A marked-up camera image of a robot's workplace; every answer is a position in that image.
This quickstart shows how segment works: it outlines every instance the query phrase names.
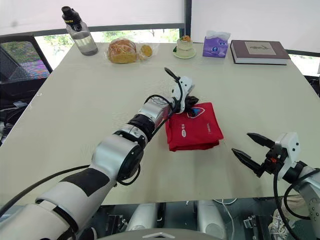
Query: small plate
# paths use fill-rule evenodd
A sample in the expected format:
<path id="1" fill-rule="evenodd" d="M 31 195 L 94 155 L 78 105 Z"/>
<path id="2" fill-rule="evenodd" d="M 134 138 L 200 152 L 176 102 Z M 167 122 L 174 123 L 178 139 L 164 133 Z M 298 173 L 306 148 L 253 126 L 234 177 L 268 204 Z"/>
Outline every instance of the small plate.
<path id="1" fill-rule="evenodd" d="M 172 52 L 173 53 L 173 55 L 175 56 L 175 57 L 177 57 L 178 59 L 191 59 L 191 58 L 193 58 L 195 55 L 196 55 L 196 53 L 197 53 L 197 51 L 194 49 L 194 48 L 192 48 L 192 50 L 193 50 L 193 54 L 191 55 L 191 56 L 179 56 L 179 55 L 177 55 L 177 52 Z"/>

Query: plastic bag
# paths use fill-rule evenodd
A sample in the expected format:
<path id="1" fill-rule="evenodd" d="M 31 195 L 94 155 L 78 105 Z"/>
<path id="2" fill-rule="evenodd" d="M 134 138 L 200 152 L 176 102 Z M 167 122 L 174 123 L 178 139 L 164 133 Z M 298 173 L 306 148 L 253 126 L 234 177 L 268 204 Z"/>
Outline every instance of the plastic bag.
<path id="1" fill-rule="evenodd" d="M 126 37 L 114 39 L 105 50 L 105 56 L 115 64 L 144 62 L 158 52 L 158 43 L 134 43 Z"/>

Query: red cloth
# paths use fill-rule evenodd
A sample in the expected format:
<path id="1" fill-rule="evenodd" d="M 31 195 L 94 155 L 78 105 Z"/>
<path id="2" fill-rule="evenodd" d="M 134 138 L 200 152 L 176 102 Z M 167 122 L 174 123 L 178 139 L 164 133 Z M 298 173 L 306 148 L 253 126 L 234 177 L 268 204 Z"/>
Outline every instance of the red cloth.
<path id="1" fill-rule="evenodd" d="M 196 104 L 193 111 L 194 117 L 183 112 L 174 114 L 165 123 L 170 151 L 210 149 L 224 138 L 211 102 Z"/>

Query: table surface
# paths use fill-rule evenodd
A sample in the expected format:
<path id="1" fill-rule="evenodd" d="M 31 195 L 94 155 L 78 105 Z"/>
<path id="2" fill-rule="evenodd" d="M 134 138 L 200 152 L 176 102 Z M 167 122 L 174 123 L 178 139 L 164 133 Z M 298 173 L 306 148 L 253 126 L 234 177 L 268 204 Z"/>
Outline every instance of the table surface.
<path id="1" fill-rule="evenodd" d="M 262 163 L 267 148 L 248 132 L 271 139 L 297 132 L 300 160 L 319 167 L 320 98 L 291 61 L 234 64 L 230 50 L 225 59 L 202 57 L 203 44 L 194 44 L 194 58 L 178 59 L 174 46 L 162 43 L 150 60 L 131 64 L 110 63 L 108 43 L 99 43 L 90 57 L 73 46 L 0 147 L 0 204 L 48 175 L 90 164 L 99 142 L 130 120 L 149 95 L 170 96 L 175 83 L 164 67 L 191 77 L 192 95 L 213 103 L 224 140 L 209 150 L 170 152 L 161 129 L 144 150 L 140 177 L 131 186 L 114 187 L 104 204 L 273 196 L 273 176 L 257 178 L 231 152 L 243 150 Z M 18 204 L 34 202 L 63 177 Z M 287 187 L 279 182 L 280 193 Z"/>

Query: pastry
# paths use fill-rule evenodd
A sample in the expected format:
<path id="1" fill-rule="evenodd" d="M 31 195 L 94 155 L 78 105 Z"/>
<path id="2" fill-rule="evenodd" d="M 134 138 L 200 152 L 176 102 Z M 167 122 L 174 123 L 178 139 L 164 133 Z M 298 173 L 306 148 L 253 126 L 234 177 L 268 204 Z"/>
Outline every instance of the pastry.
<path id="1" fill-rule="evenodd" d="M 152 49 L 149 45 L 143 45 L 140 51 L 147 57 L 150 57 L 152 55 Z"/>
<path id="2" fill-rule="evenodd" d="M 137 47 L 128 39 L 114 40 L 110 43 L 107 56 L 112 63 L 128 64 L 137 60 Z"/>
<path id="3" fill-rule="evenodd" d="M 179 38 L 176 42 L 176 54 L 183 58 L 188 58 L 194 55 L 195 52 L 192 43 L 193 41 L 187 35 Z"/>

